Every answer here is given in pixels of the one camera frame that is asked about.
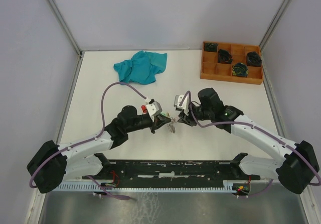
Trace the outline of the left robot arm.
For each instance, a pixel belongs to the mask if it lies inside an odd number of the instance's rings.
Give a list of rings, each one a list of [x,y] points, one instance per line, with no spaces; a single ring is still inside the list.
[[[30,186],[40,193],[48,193],[63,181],[97,175],[107,178],[111,167],[102,152],[114,149],[128,140],[134,131],[150,129],[152,133],[171,122],[156,104],[146,105],[145,113],[138,115],[134,106],[127,105],[101,132],[86,140],[55,144],[45,142],[27,165],[31,175]]]

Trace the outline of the metal keyring holder yellow tip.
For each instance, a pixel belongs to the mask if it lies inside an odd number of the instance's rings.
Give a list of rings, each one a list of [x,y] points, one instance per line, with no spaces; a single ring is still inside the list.
[[[167,127],[168,127],[168,130],[174,134],[176,132],[176,129],[175,129],[175,118],[171,118],[171,121],[167,124]]]

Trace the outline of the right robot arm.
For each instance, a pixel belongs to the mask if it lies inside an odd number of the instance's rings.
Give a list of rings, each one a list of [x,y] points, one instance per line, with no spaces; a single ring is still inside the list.
[[[319,165],[310,143],[297,143],[268,131],[241,110],[223,104],[213,88],[200,90],[198,98],[200,103],[196,105],[189,91],[175,97],[174,107],[180,113],[180,123],[201,128],[215,126],[252,143],[269,156],[240,153],[230,167],[232,177],[257,175],[270,182],[278,180],[295,194],[301,194],[309,185],[320,186]]]

